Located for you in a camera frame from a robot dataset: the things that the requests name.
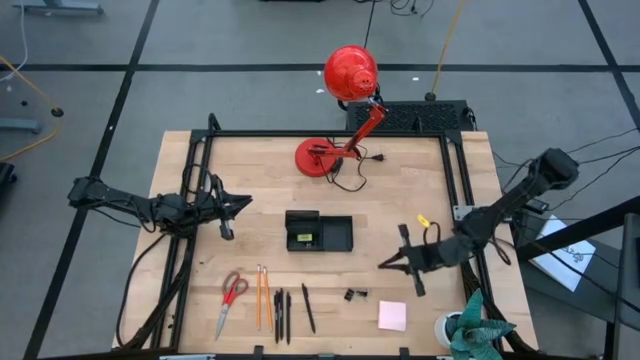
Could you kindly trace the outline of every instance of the wooden tabletop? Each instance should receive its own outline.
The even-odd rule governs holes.
[[[165,133],[151,186],[152,196],[179,191],[189,135],[183,131]],[[463,138],[476,204],[490,204],[501,193],[487,134],[463,133]],[[237,217],[233,241],[220,237],[217,222],[200,226],[180,351],[251,353],[255,345],[263,345],[265,353],[270,354],[383,355],[398,354],[400,347],[408,347],[412,355],[448,354],[448,349],[437,343],[433,326],[439,315],[465,306],[460,270],[442,268],[423,274],[427,295],[418,298],[410,277],[399,271],[377,269],[380,262],[401,246],[398,224],[408,225],[413,244],[421,241],[422,227],[417,214],[440,223],[443,239],[451,235],[453,223],[437,139],[364,139],[362,144],[369,155],[383,153],[386,160],[364,162],[362,173],[368,183],[355,193],[340,190],[324,178],[299,173],[293,154],[303,140],[214,139],[210,170],[221,177],[229,193],[250,194],[254,200]],[[457,176],[453,147],[450,152]],[[348,187],[357,185],[360,180],[356,166],[357,161],[345,160],[338,181]],[[464,203],[458,176],[456,188],[460,203]],[[291,209],[353,216],[353,252],[287,252],[284,213]],[[498,227],[496,236],[511,241],[505,225]],[[157,234],[142,231],[136,257],[156,238]],[[133,276],[122,322],[125,341],[158,301],[168,245],[169,240],[160,243],[140,262]],[[508,321],[517,325],[525,342],[537,347],[515,252],[507,247],[505,251],[513,260],[511,266],[500,260],[491,245],[485,249],[495,302]],[[274,334],[268,330],[264,296],[262,329],[256,327],[257,264],[269,269],[272,296],[279,288],[291,293],[290,345],[286,341],[275,344]],[[214,341],[222,282],[232,270],[239,271],[250,288],[231,306],[222,334]],[[309,288],[316,334],[309,326],[302,282]],[[347,302],[343,298],[347,288],[367,288],[369,296],[366,300],[356,298]],[[378,329],[380,300],[407,304],[405,332]],[[165,328],[171,326],[173,311],[168,311]],[[163,331],[163,344],[168,344],[169,333],[168,329]]]

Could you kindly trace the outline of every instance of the potted plant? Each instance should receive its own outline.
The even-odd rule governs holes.
[[[444,314],[436,320],[435,334],[438,342],[451,350],[454,360],[501,360],[502,356],[490,342],[498,339],[516,326],[501,320],[482,319],[482,292],[476,290],[464,312]]]

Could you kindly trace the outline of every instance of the lamp base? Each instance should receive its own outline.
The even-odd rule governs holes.
[[[336,163],[333,156],[316,156],[309,153],[309,149],[313,146],[334,149],[335,147],[327,139],[311,138],[303,141],[296,149],[296,166],[301,173],[319,177],[325,176],[331,172],[331,168]]]

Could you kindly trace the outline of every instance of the white pot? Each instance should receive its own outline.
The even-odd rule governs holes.
[[[460,311],[454,311],[448,314],[442,314],[438,319],[436,319],[436,323],[433,325],[433,332],[436,334],[436,340],[438,343],[447,349],[451,347],[451,340],[447,337],[447,332],[445,330],[445,324],[447,322],[447,318],[453,315],[462,315]]]

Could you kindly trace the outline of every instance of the pink sticky note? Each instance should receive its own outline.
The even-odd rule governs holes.
[[[407,304],[380,301],[378,310],[378,328],[384,330],[405,331],[407,329]]]

